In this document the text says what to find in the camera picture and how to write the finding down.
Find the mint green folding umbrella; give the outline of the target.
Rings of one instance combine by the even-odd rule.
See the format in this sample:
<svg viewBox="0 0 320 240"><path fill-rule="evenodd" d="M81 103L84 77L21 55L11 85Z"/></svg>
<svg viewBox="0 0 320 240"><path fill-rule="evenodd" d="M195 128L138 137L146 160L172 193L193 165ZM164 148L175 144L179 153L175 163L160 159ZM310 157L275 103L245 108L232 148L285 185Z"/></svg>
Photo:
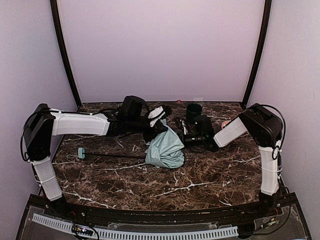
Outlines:
<svg viewBox="0 0 320 240"><path fill-rule="evenodd" d="M86 156L125 158L125 159L144 159L148 165L157 168L177 169L184 165L185 156L182 149L185 147L178 134L167 124L163 125L166 130L157 135L148 144L144 156L123 155L123 154L103 154L86 152L85 148L77 150L77 158L84 160Z"/></svg>

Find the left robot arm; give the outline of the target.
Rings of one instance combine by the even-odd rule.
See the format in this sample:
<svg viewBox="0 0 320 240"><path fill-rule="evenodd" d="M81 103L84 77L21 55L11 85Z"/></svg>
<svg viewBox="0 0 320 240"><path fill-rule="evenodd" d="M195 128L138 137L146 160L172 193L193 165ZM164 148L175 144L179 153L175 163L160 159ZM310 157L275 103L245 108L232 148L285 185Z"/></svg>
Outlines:
<svg viewBox="0 0 320 240"><path fill-rule="evenodd" d="M147 102L134 95L124 98L117 108L103 108L96 112L66 111L41 103L25 121L19 142L20 155L30 163L35 177L47 199L54 203L64 201L51 153L52 139L59 136L88 135L118 137L141 134L145 142L165 132L162 123L172 113L168 105L150 109Z"/></svg>

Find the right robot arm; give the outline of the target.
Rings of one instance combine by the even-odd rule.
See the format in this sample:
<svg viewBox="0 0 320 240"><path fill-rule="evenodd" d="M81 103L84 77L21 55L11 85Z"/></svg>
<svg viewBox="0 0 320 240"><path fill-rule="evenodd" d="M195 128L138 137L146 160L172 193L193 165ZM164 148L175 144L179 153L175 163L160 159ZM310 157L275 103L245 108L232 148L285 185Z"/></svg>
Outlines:
<svg viewBox="0 0 320 240"><path fill-rule="evenodd" d="M194 117L194 133L191 133L184 119L176 118L174 121L182 131L179 137L186 148L202 146L210 152L216 152L241 135L249 133L260 151L260 192L266 196L273 196L279 190L286 122L282 113L274 106L255 103L244 109L219 132L214 131L212 122L206 115Z"/></svg>

